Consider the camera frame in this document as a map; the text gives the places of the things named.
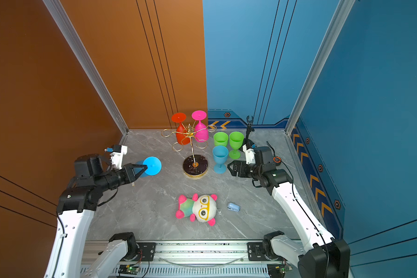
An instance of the gray marble floor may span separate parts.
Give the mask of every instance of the gray marble floor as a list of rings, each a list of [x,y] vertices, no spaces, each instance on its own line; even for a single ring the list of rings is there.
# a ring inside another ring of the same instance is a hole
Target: gray marble floor
[[[113,200],[97,208],[87,239],[108,240],[115,233],[128,231],[142,240],[258,239],[278,230],[291,238],[298,238],[289,218],[266,189],[254,188],[251,179],[233,177],[228,170],[224,174],[213,171],[213,133],[210,136],[207,148],[195,150],[195,153],[208,159],[209,170],[201,179],[193,180],[182,170],[184,158],[191,155],[190,145],[174,152],[172,144],[176,141],[175,137],[162,137],[160,131],[130,131],[125,143],[128,154],[124,156],[123,163],[135,163],[155,156],[161,160],[162,170],[155,176],[138,179],[134,186],[119,187]],[[265,146],[269,141],[276,154],[289,165],[295,185],[300,184],[282,130],[256,129],[250,139],[258,146]],[[243,153],[240,159],[245,160]],[[308,204],[304,189],[301,186],[297,189]],[[106,192],[101,200],[106,200],[113,193]],[[216,224],[213,227],[207,223],[191,222],[189,218],[175,217],[178,197],[181,194],[192,197],[194,193],[218,196]],[[239,205],[240,212],[228,210],[229,202]]]

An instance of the pink wine glass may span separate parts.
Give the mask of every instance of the pink wine glass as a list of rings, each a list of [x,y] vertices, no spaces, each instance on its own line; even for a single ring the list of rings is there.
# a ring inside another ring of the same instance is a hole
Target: pink wine glass
[[[192,113],[192,118],[198,120],[199,123],[195,126],[195,138],[199,142],[207,141],[209,139],[209,131],[201,121],[207,117],[207,113],[202,110],[196,110]]]

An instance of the small blue object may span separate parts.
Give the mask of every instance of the small blue object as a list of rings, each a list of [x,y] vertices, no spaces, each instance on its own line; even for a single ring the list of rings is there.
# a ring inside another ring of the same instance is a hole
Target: small blue object
[[[156,157],[149,157],[145,160],[138,161],[135,164],[148,166],[148,168],[145,170],[145,172],[142,173],[142,175],[140,175],[140,177],[154,176],[159,173],[162,168],[161,161]],[[142,168],[135,168],[134,174],[137,174],[141,169]]]
[[[240,209],[239,206],[234,203],[228,203],[227,208],[236,212],[238,212]]]

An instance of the wine glass base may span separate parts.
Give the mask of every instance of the wine glass base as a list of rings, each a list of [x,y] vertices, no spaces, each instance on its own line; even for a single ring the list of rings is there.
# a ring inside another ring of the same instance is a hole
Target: wine glass base
[[[193,179],[198,179],[207,173],[209,162],[200,154],[195,154],[196,165],[193,162],[193,156],[187,157],[182,164],[185,174]]]
[[[239,159],[241,157],[241,153],[237,150],[237,149],[232,149],[229,153],[228,156],[231,159]]]
[[[222,174],[227,170],[227,166],[224,164],[216,164],[215,167],[213,167],[213,170],[216,174]]]

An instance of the green wine glass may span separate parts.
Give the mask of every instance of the green wine glass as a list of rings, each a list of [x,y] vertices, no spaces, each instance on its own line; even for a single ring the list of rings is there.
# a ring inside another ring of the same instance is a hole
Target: green wine glass
[[[213,136],[213,140],[215,141],[215,146],[227,147],[228,134],[225,132],[219,131],[215,133],[215,136]]]
[[[238,151],[238,149],[242,146],[244,141],[244,134],[239,131],[233,131],[230,133],[229,138],[230,147],[232,147],[233,150],[228,153],[228,156],[231,159],[238,159],[241,156],[241,153]]]

